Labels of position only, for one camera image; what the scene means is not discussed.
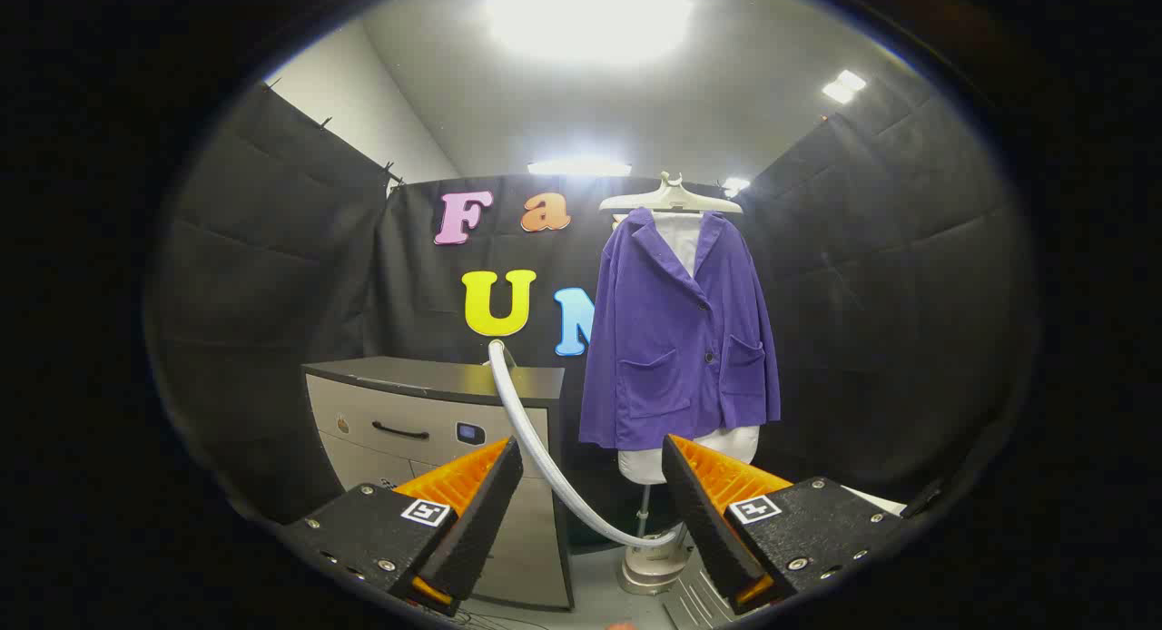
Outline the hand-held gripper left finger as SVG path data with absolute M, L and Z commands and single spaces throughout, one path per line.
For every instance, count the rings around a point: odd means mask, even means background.
M 359 484 L 277 536 L 382 604 L 452 617 L 476 589 L 523 477 L 512 437 L 395 486 Z

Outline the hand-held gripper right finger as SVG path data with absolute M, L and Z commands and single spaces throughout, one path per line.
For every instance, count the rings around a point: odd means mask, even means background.
M 804 596 L 891 546 L 906 520 L 825 477 L 792 484 L 677 435 L 664 477 L 732 613 Z

